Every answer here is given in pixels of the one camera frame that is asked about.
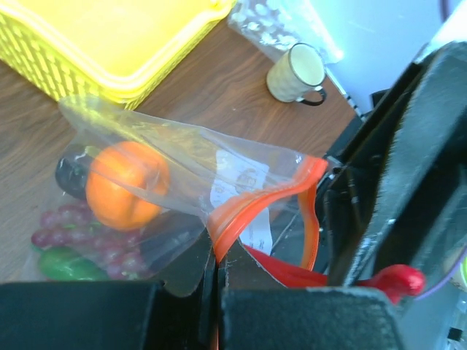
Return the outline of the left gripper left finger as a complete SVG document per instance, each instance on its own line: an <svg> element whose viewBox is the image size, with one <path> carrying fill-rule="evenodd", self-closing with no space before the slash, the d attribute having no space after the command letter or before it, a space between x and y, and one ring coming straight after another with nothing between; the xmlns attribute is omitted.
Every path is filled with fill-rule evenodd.
<svg viewBox="0 0 467 350"><path fill-rule="evenodd" d="M1 286L2 349L209 349L215 256L207 232L145 281Z"/></svg>

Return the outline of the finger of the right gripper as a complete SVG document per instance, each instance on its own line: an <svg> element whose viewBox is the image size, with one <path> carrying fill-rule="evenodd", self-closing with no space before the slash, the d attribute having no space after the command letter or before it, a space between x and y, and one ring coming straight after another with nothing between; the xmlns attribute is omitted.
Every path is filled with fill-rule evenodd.
<svg viewBox="0 0 467 350"><path fill-rule="evenodd" d="M390 146L367 229L382 240L361 273L404 264L429 275L466 242L466 44L449 43L420 63L426 70ZM328 284L350 286L360 275L328 273Z"/></svg>
<svg viewBox="0 0 467 350"><path fill-rule="evenodd" d="M381 242L368 233L379 180L409 100L426 68L410 63L391 89L381 94L367 120L338 154L334 179L320 188L328 237L329 275L357 277L371 249Z"/></svg>

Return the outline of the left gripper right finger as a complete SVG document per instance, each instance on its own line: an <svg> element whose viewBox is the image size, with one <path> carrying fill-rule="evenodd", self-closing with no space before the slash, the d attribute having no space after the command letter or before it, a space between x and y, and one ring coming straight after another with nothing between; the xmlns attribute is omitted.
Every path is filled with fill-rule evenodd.
<svg viewBox="0 0 467 350"><path fill-rule="evenodd" d="M393 265L354 287L281 285L235 243L219 268L220 349L404 349L393 302L411 268Z"/></svg>

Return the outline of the green chili pepper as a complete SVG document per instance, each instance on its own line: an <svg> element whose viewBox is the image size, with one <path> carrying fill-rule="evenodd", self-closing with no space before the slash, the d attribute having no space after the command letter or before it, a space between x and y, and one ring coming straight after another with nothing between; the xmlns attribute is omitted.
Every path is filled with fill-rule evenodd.
<svg viewBox="0 0 467 350"><path fill-rule="evenodd" d="M37 262L39 272L51 281L105 281L107 273L93 261L67 246L44 250Z"/></svg>

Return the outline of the red grape bunch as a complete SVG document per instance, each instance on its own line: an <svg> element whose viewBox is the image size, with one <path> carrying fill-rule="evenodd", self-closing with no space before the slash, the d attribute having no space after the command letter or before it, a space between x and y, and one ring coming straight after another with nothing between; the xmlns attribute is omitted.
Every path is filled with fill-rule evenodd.
<svg viewBox="0 0 467 350"><path fill-rule="evenodd" d="M51 247L67 246L104 270L108 280L137 280L150 276L139 249L142 231L116 230L99 222L82 201L42 213L31 243L40 254Z"/></svg>

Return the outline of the clear zip top bag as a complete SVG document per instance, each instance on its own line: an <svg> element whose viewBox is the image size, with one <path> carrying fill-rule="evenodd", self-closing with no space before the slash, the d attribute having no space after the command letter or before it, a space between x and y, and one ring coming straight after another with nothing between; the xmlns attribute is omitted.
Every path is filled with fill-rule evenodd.
<svg viewBox="0 0 467 350"><path fill-rule="evenodd" d="M314 202L328 166L325 160L126 110L95 96L68 96L58 106L76 131L70 144L94 146L100 153L119 142L136 141L165 157L170 175L165 196L132 189L162 208L139 228L142 238L144 229L166 212L185 213L204 224L202 232L208 233L216 260L240 243L272 273L279 265L313 269L320 236ZM39 220L45 211L81 201L57 185L55 171L47 195ZM49 281L39 272L37 258L31 243L23 279Z"/></svg>

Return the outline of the orange fruit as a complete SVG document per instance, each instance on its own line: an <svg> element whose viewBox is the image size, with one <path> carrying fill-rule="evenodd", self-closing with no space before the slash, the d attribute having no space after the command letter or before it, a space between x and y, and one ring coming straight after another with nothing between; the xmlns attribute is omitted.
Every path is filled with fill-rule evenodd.
<svg viewBox="0 0 467 350"><path fill-rule="evenodd" d="M86 182L86 199L96 218L116 230L143 228L162 210L132 189L165 196L169 165L153 148L122 141L103 149L92 161Z"/></svg>

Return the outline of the dark eggplant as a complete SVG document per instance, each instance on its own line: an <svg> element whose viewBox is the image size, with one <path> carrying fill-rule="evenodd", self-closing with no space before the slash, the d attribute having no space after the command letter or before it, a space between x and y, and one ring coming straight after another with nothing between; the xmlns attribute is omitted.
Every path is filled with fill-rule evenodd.
<svg viewBox="0 0 467 350"><path fill-rule="evenodd" d="M55 181L68 195L86 201L88 171L99 150L94 146L70 144L55 168Z"/></svg>

